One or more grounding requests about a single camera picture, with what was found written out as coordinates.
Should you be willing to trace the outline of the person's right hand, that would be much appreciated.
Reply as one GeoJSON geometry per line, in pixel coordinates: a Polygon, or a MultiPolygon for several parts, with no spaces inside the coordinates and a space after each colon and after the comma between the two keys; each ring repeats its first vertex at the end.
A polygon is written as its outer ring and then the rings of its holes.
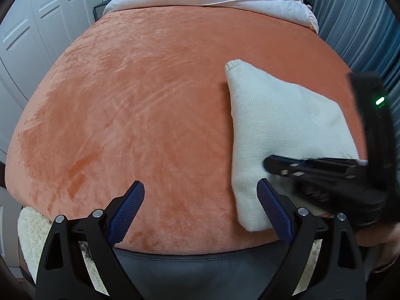
{"type": "Polygon", "coordinates": [[[364,261],[367,275],[387,269],[399,257],[399,223],[371,225],[354,237],[360,247],[370,249],[364,261]]]}

